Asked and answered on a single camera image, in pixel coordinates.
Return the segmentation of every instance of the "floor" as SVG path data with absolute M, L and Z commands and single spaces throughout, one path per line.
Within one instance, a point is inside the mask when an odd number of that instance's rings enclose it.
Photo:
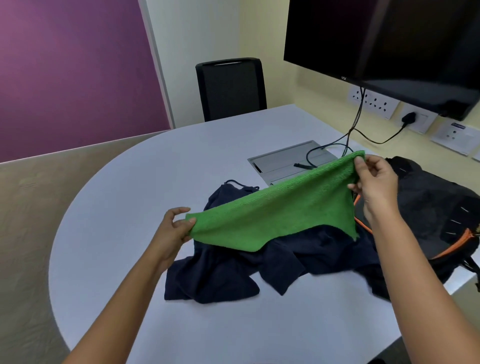
M 56 364 L 69 353 L 48 298 L 48 260 L 57 227 L 97 171 L 151 136 L 0 164 L 0 363 Z M 479 297 L 473 281 L 456 294 L 480 327 Z M 410 363 L 402 339 L 379 357 L 387 364 Z

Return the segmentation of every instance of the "green microfiber towel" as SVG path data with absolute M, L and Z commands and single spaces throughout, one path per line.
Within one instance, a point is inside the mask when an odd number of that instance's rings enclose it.
M 353 239 L 352 193 L 358 180 L 352 153 L 301 176 L 284 181 L 186 218 L 197 218 L 190 235 L 197 241 L 256 252 L 269 240 L 318 225 L 331 225 Z

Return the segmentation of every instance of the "hand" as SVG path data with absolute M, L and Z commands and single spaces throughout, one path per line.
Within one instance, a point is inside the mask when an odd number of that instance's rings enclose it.
M 197 220 L 191 218 L 188 221 L 173 221 L 176 215 L 188 211 L 190 211 L 189 207 L 177 207 L 168 210 L 147 248 L 147 251 L 154 252 L 156 255 L 161 272 L 166 271 L 173 264 L 181 246 L 191 239 L 188 233 Z
M 355 158 L 355 169 L 360 180 L 357 184 L 349 184 L 348 188 L 362 195 L 367 220 L 373 224 L 385 213 L 399 213 L 398 176 L 390 164 L 382 157 L 367 155 L 365 161 L 361 157 Z

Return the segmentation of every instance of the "white table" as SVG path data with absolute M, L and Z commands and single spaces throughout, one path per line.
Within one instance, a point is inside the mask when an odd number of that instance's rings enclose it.
M 229 179 L 266 188 L 247 158 L 340 136 L 288 105 L 169 131 L 108 163 L 70 205 L 50 257 L 50 300 L 69 348 L 145 250 L 167 209 L 202 211 Z M 343 147 L 329 150 L 340 156 Z M 192 254 L 189 242 L 178 259 Z M 457 269 L 447 289 L 456 291 L 472 276 Z M 257 297 L 201 305 L 165 302 L 164 275 L 129 363 L 365 364 L 400 336 L 391 304 L 373 297 L 355 273 L 306 275 L 283 297 L 258 273 L 253 279 Z

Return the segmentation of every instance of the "tv screen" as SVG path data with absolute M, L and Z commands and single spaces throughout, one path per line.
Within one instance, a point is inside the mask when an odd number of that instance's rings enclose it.
M 480 99 L 480 1 L 290 0 L 284 59 L 461 121 Z

